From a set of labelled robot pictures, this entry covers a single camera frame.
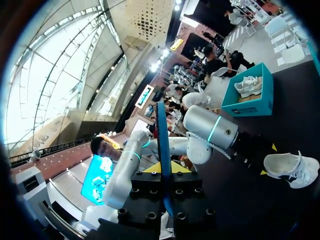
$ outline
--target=railing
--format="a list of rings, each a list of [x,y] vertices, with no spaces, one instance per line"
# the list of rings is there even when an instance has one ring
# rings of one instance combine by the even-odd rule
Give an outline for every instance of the railing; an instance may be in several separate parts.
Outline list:
[[[75,141],[71,141],[71,142],[67,142],[67,143],[63,143],[63,144],[59,144],[59,145],[55,145],[55,146],[50,146],[44,149],[38,149],[38,151],[41,154],[41,158],[49,156],[51,154],[55,154],[57,152],[60,152],[62,150],[66,150],[87,142],[91,141],[91,137],[88,138],[83,138],[83,139],[79,139],[79,140],[75,140]],[[27,152],[24,154],[20,154],[17,156],[12,156],[10,157],[10,164],[11,164],[11,168],[17,168],[23,164],[26,164],[31,156],[32,156],[32,151],[31,152]]]
[[[44,202],[39,203],[40,209],[48,221],[67,239],[69,240],[84,240],[87,232],[79,232],[64,221],[48,204]]]

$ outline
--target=glass wall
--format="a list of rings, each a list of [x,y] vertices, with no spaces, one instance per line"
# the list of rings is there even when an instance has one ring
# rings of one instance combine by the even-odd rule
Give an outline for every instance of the glass wall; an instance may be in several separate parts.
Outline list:
[[[10,150],[77,107],[91,54],[107,24],[97,10],[81,11],[50,27],[14,66],[3,125],[11,157]]]

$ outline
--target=illuminated sign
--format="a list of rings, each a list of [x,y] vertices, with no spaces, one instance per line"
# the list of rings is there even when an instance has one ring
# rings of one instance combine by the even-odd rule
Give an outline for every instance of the illuminated sign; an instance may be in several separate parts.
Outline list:
[[[181,38],[178,38],[177,40],[174,41],[174,43],[172,44],[172,46],[170,47],[170,49],[172,51],[177,50],[177,48],[183,43],[184,41]]]
[[[143,92],[141,93],[138,101],[136,101],[135,106],[142,109],[146,104],[148,98],[150,97],[152,91],[154,90],[153,86],[147,85]]]

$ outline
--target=robotic arm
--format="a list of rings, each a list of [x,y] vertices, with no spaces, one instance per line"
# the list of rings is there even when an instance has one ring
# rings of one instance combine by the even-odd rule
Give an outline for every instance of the robotic arm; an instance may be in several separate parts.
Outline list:
[[[204,164],[216,149],[228,157],[225,150],[230,148],[237,136],[238,126],[221,116],[199,106],[187,111],[183,125],[188,137],[169,137],[171,155],[187,155],[193,164]],[[103,193],[103,202],[114,209],[125,203],[132,188],[131,178],[138,170],[141,155],[158,152],[157,140],[149,140],[144,131],[134,132],[128,140]]]

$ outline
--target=ceiling light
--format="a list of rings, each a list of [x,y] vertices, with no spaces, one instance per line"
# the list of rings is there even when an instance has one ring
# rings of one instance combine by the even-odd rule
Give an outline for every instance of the ceiling light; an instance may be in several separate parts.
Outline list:
[[[162,52],[162,56],[164,58],[168,57],[169,56],[169,50],[168,49],[164,49],[163,52]]]
[[[157,71],[157,69],[158,69],[158,64],[152,63],[150,66],[151,72],[155,73]]]

